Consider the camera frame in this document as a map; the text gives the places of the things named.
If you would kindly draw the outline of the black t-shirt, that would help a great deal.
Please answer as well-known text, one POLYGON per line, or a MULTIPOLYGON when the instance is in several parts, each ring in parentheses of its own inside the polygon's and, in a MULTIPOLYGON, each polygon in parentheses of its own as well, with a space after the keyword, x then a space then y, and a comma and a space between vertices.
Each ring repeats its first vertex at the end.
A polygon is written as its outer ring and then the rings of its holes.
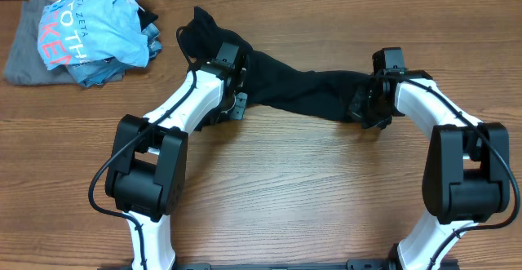
POLYGON ((321 117, 338 122, 360 122, 367 126, 375 120, 365 113, 365 91, 369 75, 353 71, 298 71, 271 56, 256 51, 237 33, 220 28, 213 17, 200 7, 181 33, 187 54, 197 60, 215 58, 223 43, 239 47, 246 58, 241 92, 249 104, 267 105, 292 113, 321 117))

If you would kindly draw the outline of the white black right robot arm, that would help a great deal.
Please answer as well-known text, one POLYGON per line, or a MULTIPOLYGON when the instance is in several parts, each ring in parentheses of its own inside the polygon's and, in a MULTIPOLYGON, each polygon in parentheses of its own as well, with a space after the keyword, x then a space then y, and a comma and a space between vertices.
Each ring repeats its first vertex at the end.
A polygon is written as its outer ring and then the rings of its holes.
POLYGON ((446 269, 445 255, 471 231, 511 224, 520 190, 509 167, 509 135, 459 108, 424 71, 381 69, 365 89, 365 117, 385 127, 409 117, 429 140, 422 178, 425 211, 396 246, 391 269, 446 269))

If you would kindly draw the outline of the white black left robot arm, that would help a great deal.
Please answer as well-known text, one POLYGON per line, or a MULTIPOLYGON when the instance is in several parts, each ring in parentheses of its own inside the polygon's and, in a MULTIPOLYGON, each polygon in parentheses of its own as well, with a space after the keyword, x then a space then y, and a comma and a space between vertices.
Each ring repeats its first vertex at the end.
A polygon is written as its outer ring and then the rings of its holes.
POLYGON ((127 114, 117 125, 111 157, 101 167, 114 215, 130 229, 131 269, 172 269, 170 216, 185 182, 188 138, 205 125, 241 118, 239 92, 245 54, 223 44, 217 56, 191 65, 182 86, 142 117, 127 114))

